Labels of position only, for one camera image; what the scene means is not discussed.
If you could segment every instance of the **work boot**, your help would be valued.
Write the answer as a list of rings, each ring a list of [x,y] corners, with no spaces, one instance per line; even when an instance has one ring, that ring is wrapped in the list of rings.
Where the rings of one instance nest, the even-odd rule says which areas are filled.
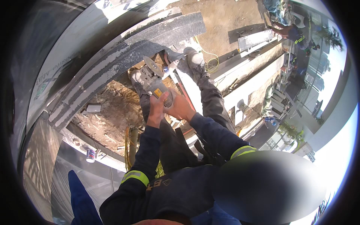
[[[143,95],[143,94],[151,95],[151,92],[149,94],[149,92],[144,90],[144,81],[141,80],[140,75],[141,75],[141,72],[138,69],[131,72],[130,80],[131,80],[132,86],[134,87],[134,89],[137,92],[137,94],[139,95],[139,97],[141,97],[141,95]]]
[[[187,52],[184,51],[184,53],[187,54],[188,65],[194,74],[193,80],[197,84],[198,80],[205,74],[204,58],[194,49],[189,49]]]

